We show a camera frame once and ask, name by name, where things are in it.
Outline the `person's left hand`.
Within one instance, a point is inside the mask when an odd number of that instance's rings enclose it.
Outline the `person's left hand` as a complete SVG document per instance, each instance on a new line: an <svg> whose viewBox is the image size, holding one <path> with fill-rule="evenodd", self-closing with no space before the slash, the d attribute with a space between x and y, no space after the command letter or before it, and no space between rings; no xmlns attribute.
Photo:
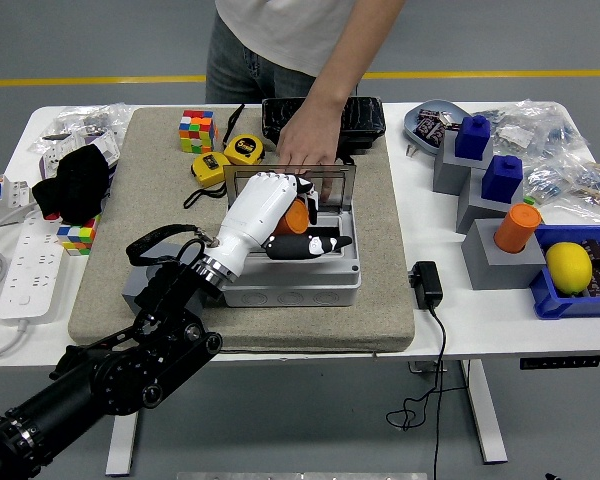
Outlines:
<svg viewBox="0 0 600 480"><path fill-rule="evenodd" d="M307 98L282 129L277 144L279 164L297 169L331 166L336 161L343 106Z"/></svg>

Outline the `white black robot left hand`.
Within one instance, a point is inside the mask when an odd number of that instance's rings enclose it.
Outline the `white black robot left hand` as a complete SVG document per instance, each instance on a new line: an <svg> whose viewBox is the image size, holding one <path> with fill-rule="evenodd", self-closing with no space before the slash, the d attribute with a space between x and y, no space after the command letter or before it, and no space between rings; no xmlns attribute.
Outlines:
<svg viewBox="0 0 600 480"><path fill-rule="evenodd" d="M277 234L280 220L301 196L309 204L307 221L316 222L318 194L312 182L273 172L251 176L221 223L218 244L207 250L208 265L233 282L247 256L259 249L271 260L311 260L353 243L349 236L309 235L305 229Z"/></svg>

